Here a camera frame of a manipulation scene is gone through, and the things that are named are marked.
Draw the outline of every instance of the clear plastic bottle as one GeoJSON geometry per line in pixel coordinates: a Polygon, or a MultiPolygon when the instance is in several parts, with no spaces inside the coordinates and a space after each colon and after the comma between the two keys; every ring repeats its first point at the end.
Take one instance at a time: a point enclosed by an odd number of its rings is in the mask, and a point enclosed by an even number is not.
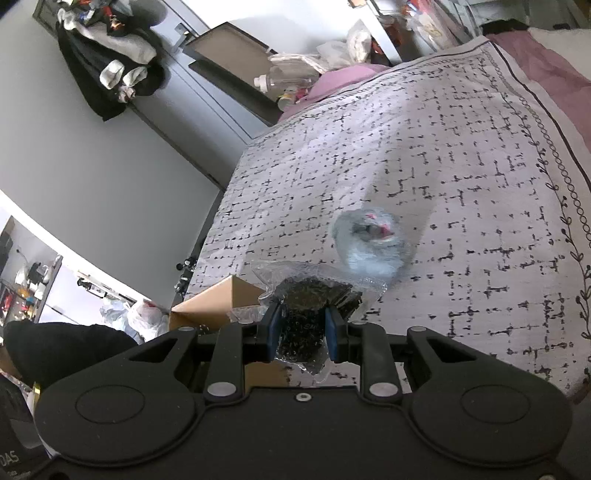
{"type": "Polygon", "coordinates": [[[271,67],[268,74],[256,77],[254,84],[262,93],[276,98],[286,90],[309,89],[317,79],[317,76],[306,74],[295,77],[292,73],[284,73],[279,67],[271,67]]]}

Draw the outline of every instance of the black jacket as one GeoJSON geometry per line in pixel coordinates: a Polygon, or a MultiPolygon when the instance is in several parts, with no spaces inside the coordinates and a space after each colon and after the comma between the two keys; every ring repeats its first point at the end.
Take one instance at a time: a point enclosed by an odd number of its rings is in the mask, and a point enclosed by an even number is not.
{"type": "Polygon", "coordinates": [[[4,327],[4,346],[24,383],[47,388],[137,343],[126,333],[104,325],[23,320],[9,322],[4,327]]]}

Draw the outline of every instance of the black granular contents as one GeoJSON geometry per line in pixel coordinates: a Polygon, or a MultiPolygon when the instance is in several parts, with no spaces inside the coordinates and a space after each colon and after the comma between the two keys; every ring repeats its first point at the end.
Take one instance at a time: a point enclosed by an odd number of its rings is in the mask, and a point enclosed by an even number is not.
{"type": "Polygon", "coordinates": [[[274,291],[283,304],[281,339],[277,356],[288,362],[306,362],[322,346],[324,309],[335,305],[344,320],[361,304],[362,293],[352,291],[353,285],[316,278],[286,278],[274,291]]]}

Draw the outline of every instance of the white bottle cap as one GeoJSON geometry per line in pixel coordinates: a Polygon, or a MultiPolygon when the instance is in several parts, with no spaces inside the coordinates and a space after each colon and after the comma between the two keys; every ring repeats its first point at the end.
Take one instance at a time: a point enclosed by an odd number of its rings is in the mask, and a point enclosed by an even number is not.
{"type": "Polygon", "coordinates": [[[268,93],[269,89],[267,88],[267,75],[261,75],[260,77],[256,77],[255,87],[263,93],[268,93]]]}

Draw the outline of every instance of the cardboard box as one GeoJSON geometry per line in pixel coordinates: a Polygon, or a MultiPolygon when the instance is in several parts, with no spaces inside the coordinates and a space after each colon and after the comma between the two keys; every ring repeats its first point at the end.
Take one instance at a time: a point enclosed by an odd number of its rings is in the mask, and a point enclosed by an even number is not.
{"type": "MultiPolygon", "coordinates": [[[[170,330],[179,327],[205,325],[216,331],[230,322],[228,313],[233,308],[259,305],[258,297],[264,291],[234,275],[230,275],[207,290],[173,307],[170,330]]],[[[289,378],[285,365],[253,363],[244,368],[246,391],[252,387],[286,387],[289,378]]]]}

